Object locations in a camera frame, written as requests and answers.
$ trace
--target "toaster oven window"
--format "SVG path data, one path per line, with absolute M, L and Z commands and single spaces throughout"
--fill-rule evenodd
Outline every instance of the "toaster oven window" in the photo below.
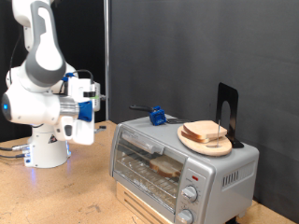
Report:
M 167 153 L 167 148 L 163 155 L 156 152 L 151 154 L 143 145 L 129 141 L 120 134 L 114 171 L 174 213 L 185 159 L 173 159 L 173 153 Z

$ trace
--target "toaster oven handle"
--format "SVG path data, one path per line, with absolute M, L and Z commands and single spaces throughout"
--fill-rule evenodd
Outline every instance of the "toaster oven handle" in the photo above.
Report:
M 153 143 L 147 141 L 142 136 L 139 136 L 139 135 L 136 135 L 136 134 L 129 134 L 127 132 L 123 132 L 121 136 L 127 142 L 133 144 L 136 147 L 139 147 L 139 148 L 147 151 L 150 154 L 153 154 L 153 153 L 156 152 L 160 155 L 163 155 L 164 147 L 157 146 L 156 144 L 153 144 Z
M 145 106 L 145 105 L 130 105 L 129 107 L 130 107 L 130 109 L 133 109 L 133 110 L 141 110 L 141 111 L 146 111 L 149 113 L 155 111 L 152 107 Z

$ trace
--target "red indicator light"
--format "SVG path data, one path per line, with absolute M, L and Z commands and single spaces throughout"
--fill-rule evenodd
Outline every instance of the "red indicator light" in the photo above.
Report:
M 198 177 L 196 177 L 195 175 L 192 176 L 192 178 L 196 181 L 198 181 Z

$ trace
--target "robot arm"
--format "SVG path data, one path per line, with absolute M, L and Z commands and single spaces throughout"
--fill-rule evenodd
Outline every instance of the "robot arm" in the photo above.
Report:
M 52 2 L 12 1 L 15 19 L 27 28 L 25 43 L 30 48 L 22 65 L 13 69 L 13 82 L 3 95 L 2 110 L 11 122 L 49 124 L 59 141 L 90 145 L 100 87 L 91 79 L 73 75 L 75 69 L 65 62 L 58 46 Z M 64 89 L 57 92 L 57 87 Z
M 32 92 L 47 91 L 65 74 L 66 64 L 58 45 L 50 3 L 50 0 L 12 1 L 15 19 L 30 32 L 26 42 L 31 42 L 31 47 L 21 65 L 19 80 Z

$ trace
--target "black backdrop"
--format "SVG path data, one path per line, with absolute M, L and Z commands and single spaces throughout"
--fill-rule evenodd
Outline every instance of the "black backdrop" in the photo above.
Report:
M 111 0 L 111 120 L 147 116 L 131 104 L 215 119 L 218 84 L 238 89 L 236 137 L 260 150 L 254 196 L 299 223 L 298 12 L 297 0 Z
M 94 80 L 105 93 L 105 33 L 104 2 L 96 0 L 64 0 L 58 7 L 52 4 L 57 36 L 66 61 L 76 69 L 93 72 Z M 0 0 L 0 95 L 7 90 L 5 83 L 12 50 L 21 27 L 14 20 L 11 2 Z M 27 51 L 23 38 L 19 44 L 13 66 L 24 61 Z M 105 102 L 95 114 L 95 121 L 105 120 Z M 13 124 L 0 115 L 0 142 L 31 135 L 27 125 Z

